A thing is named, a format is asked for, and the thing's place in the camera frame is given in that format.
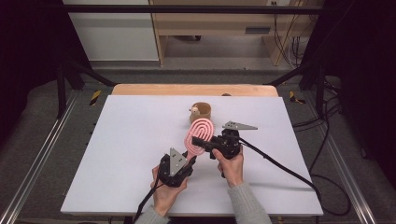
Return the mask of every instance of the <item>white tabletop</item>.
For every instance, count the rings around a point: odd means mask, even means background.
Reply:
[[[189,108],[212,106],[215,134],[229,120],[256,126],[240,136],[310,180],[283,99],[250,96],[110,95],[96,124],[61,211],[73,215],[130,216],[149,192],[151,169],[174,147],[186,151]],[[323,215],[316,193],[305,183],[244,147],[244,179],[270,216]],[[227,183],[217,161],[197,158],[188,187],[170,216],[232,216]],[[146,207],[152,204],[152,198]]]

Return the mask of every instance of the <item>pink object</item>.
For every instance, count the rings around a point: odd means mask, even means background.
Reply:
[[[205,149],[202,147],[198,147],[192,144],[192,137],[199,137],[204,139],[205,141],[210,141],[213,134],[215,132],[215,128],[210,119],[196,119],[190,126],[189,131],[187,132],[186,137],[184,138],[184,145],[188,150],[187,160],[189,161],[194,156],[200,156],[205,152]]]

